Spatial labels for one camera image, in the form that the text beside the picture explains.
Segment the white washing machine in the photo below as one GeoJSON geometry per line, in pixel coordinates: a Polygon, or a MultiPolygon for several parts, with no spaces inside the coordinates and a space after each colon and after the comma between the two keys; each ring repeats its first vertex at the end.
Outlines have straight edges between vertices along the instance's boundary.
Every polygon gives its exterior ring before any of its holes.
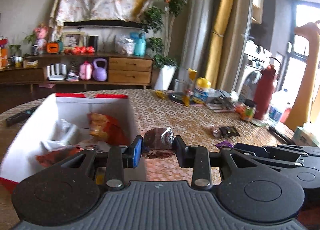
{"type": "Polygon", "coordinates": [[[253,100],[261,71],[269,64],[270,57],[271,52],[262,46],[256,45],[252,40],[246,42],[240,73],[235,86],[240,103],[243,103],[246,99],[253,100]]]}

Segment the gold curtain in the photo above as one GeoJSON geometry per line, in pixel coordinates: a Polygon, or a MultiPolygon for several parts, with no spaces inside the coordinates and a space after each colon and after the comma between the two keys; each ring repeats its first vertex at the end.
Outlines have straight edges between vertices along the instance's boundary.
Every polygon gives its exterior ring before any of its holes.
{"type": "Polygon", "coordinates": [[[209,44],[208,61],[205,78],[210,81],[211,87],[215,88],[219,73],[223,37],[226,32],[229,17],[234,0],[220,0],[216,18],[212,27],[212,35],[209,44]]]}

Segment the yellow tall snack bag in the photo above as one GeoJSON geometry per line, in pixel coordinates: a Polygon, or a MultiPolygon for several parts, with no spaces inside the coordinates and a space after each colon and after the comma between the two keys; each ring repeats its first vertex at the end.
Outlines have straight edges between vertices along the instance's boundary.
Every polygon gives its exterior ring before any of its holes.
{"type": "Polygon", "coordinates": [[[190,99],[191,99],[191,96],[193,95],[193,88],[194,88],[196,76],[197,76],[197,71],[189,68],[188,69],[188,82],[187,82],[187,86],[184,89],[184,96],[182,98],[183,104],[186,107],[189,107],[189,105],[190,105],[190,99]]]}

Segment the black tv remote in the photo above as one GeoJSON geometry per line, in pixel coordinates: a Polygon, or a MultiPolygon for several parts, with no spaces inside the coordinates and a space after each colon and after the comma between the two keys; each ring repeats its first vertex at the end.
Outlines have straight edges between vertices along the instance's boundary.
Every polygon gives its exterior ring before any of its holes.
{"type": "Polygon", "coordinates": [[[31,117],[31,115],[36,111],[36,109],[38,108],[38,106],[29,108],[25,111],[22,111],[20,113],[17,113],[9,118],[7,118],[5,120],[5,126],[8,127],[12,127],[15,124],[18,124],[20,122],[26,121],[27,119],[29,119],[31,117]]]}

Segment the framed photo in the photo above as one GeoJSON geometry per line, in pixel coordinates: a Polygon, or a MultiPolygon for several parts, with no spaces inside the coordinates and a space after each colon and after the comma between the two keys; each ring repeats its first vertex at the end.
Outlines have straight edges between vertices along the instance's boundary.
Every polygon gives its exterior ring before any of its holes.
{"type": "Polygon", "coordinates": [[[84,32],[63,32],[61,41],[64,49],[71,49],[76,46],[84,45],[84,32]]]}

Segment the dark red thermos jug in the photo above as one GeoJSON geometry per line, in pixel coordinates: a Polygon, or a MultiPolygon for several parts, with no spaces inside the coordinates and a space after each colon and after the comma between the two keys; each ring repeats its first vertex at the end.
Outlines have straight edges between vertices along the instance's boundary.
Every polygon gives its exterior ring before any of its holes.
{"type": "Polygon", "coordinates": [[[253,101],[256,103],[254,119],[262,121],[267,113],[275,89],[275,82],[278,79],[273,64],[269,64],[261,73],[257,83],[253,101]]]}

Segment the wooden tv console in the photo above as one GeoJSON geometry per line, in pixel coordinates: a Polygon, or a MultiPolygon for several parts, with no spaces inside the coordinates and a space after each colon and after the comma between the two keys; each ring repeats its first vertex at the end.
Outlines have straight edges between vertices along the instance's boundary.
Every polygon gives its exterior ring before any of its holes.
{"type": "Polygon", "coordinates": [[[151,85],[153,59],[118,53],[28,56],[20,67],[1,68],[1,85],[151,85]]]}

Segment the purple kettlebell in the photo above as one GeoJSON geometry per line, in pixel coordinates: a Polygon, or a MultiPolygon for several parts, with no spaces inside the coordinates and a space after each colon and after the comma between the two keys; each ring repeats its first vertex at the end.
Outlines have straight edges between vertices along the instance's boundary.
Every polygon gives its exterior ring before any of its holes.
{"type": "Polygon", "coordinates": [[[96,81],[106,81],[107,80],[107,60],[104,58],[97,58],[93,60],[93,73],[92,77],[96,81]],[[103,67],[98,66],[98,62],[102,62],[104,64],[103,67]]]}

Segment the orange retro radio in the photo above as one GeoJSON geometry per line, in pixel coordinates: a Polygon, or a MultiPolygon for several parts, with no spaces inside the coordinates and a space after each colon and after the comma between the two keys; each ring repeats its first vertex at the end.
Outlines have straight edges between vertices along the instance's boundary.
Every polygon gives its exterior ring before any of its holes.
{"type": "Polygon", "coordinates": [[[46,50],[49,54],[60,54],[63,51],[63,42],[48,42],[46,45],[46,50]]]}

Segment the green tissue pack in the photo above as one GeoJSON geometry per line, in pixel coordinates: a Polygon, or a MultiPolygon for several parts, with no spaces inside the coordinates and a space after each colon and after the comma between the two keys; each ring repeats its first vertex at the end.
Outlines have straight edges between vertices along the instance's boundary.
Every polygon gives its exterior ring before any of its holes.
{"type": "Polygon", "coordinates": [[[311,132],[307,132],[303,127],[296,127],[292,140],[299,146],[319,147],[317,138],[311,132]]]}

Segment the red and white cardboard box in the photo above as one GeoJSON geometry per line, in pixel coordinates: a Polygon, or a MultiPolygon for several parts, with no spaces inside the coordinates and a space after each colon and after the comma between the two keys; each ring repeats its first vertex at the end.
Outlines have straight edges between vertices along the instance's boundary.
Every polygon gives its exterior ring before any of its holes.
{"type": "Polygon", "coordinates": [[[1,162],[1,184],[12,193],[23,179],[42,170],[36,156],[91,138],[89,114],[106,114],[118,120],[132,142],[139,131],[131,101],[125,94],[56,93],[48,96],[11,141],[1,162]]]}

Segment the turquoise spray bottle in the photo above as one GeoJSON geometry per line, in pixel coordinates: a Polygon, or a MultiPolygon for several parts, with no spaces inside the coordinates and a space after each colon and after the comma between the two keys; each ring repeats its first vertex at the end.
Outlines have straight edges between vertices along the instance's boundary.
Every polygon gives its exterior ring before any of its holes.
{"type": "Polygon", "coordinates": [[[130,38],[135,42],[133,54],[135,56],[144,56],[146,51],[146,39],[144,33],[131,32],[130,38]]]}

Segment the glass jar black lid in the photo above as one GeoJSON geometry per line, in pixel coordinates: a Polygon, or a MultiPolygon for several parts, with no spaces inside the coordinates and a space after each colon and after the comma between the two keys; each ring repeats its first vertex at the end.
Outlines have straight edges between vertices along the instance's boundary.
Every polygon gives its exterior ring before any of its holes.
{"type": "Polygon", "coordinates": [[[243,110],[240,118],[243,121],[250,122],[253,119],[256,110],[256,103],[253,100],[246,99],[243,103],[243,110]]]}

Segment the white green snack packet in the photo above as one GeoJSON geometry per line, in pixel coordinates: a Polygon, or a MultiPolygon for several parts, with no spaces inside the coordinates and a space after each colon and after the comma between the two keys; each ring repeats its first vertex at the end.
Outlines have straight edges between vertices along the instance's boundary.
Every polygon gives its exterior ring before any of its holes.
{"type": "Polygon", "coordinates": [[[42,145],[48,151],[67,145],[78,144],[79,128],[64,119],[55,122],[53,132],[47,140],[42,141],[42,145]]]}

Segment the black cylinder speaker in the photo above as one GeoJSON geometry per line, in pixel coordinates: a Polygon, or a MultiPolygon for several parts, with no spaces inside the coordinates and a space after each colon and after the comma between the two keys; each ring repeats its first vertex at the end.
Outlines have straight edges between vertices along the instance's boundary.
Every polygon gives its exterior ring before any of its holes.
{"type": "Polygon", "coordinates": [[[93,47],[95,52],[98,51],[98,39],[99,39],[99,36],[96,36],[96,35],[92,35],[89,37],[88,45],[89,47],[93,47]]]}

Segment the red chip bag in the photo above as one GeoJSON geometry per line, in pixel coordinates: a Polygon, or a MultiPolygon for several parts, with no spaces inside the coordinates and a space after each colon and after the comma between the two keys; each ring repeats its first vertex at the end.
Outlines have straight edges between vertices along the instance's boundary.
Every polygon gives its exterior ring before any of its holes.
{"type": "Polygon", "coordinates": [[[103,141],[108,145],[130,145],[116,118],[106,114],[91,112],[88,115],[88,119],[90,123],[89,134],[94,139],[103,141]]]}

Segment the yellow lid white canister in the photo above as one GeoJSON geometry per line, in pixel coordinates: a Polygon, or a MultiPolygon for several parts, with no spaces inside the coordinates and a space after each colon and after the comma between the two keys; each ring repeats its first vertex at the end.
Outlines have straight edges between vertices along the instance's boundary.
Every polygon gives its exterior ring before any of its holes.
{"type": "Polygon", "coordinates": [[[208,98],[211,82],[206,78],[197,78],[193,91],[193,101],[197,104],[204,104],[208,98]]]}

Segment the dark small snack packet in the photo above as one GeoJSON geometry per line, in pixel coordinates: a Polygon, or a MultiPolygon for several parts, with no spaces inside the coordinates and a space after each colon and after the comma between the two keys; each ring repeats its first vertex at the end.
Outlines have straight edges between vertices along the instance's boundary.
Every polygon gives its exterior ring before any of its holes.
{"type": "Polygon", "coordinates": [[[239,132],[234,126],[218,127],[211,125],[209,127],[210,133],[214,138],[229,138],[240,136],[239,132]]]}

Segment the white router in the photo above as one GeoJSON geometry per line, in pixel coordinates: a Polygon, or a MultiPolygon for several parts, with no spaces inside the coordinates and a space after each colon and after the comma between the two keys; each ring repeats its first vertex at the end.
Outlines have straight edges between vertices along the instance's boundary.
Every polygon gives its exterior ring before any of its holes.
{"type": "Polygon", "coordinates": [[[65,64],[51,64],[46,66],[46,76],[49,81],[61,81],[67,77],[67,66],[65,64]]]}

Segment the pink plush doll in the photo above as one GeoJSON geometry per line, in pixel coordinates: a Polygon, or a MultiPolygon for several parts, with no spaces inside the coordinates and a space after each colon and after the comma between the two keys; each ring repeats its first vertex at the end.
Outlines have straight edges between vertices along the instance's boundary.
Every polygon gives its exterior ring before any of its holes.
{"type": "Polygon", "coordinates": [[[38,54],[43,54],[47,44],[47,34],[48,34],[48,27],[41,22],[35,29],[34,34],[36,36],[36,44],[37,44],[37,51],[38,54]]]}

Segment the potted green tree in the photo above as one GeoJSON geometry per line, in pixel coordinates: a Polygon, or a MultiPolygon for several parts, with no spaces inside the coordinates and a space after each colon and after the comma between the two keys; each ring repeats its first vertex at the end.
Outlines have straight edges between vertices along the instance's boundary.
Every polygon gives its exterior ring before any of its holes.
{"type": "Polygon", "coordinates": [[[142,15],[142,27],[145,32],[152,32],[147,39],[148,49],[151,50],[156,79],[152,85],[154,90],[167,90],[170,87],[178,64],[169,55],[173,26],[176,18],[187,5],[186,0],[153,0],[142,15]]]}

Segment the round brown pastry packet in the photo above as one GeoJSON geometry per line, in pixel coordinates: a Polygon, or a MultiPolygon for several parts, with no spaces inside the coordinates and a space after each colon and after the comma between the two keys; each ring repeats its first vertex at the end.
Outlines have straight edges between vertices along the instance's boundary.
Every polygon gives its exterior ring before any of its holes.
{"type": "Polygon", "coordinates": [[[144,152],[153,150],[171,150],[174,141],[172,128],[154,128],[147,131],[143,136],[144,152]]]}

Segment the tall grey air conditioner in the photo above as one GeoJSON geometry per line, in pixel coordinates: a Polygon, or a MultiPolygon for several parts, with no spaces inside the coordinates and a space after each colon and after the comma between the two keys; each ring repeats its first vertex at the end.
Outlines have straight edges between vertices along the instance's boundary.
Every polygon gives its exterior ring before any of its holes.
{"type": "Polygon", "coordinates": [[[200,71],[210,37],[214,0],[190,0],[178,80],[188,80],[188,69],[200,71]]]}

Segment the clear drinking glass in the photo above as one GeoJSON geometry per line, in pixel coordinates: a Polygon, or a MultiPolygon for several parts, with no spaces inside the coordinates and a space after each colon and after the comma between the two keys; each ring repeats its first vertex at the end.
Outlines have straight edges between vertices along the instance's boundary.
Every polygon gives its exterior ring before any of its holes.
{"type": "Polygon", "coordinates": [[[187,86],[188,83],[185,80],[175,79],[174,95],[178,97],[183,97],[185,95],[187,86]]]}

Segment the clear water bottle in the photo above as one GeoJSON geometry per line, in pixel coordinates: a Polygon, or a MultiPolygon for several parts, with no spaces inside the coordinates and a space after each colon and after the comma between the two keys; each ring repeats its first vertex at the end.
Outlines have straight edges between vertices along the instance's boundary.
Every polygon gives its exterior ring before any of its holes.
{"type": "Polygon", "coordinates": [[[278,123],[284,111],[290,106],[291,100],[287,88],[277,91],[272,95],[268,112],[269,119],[278,123]]]}

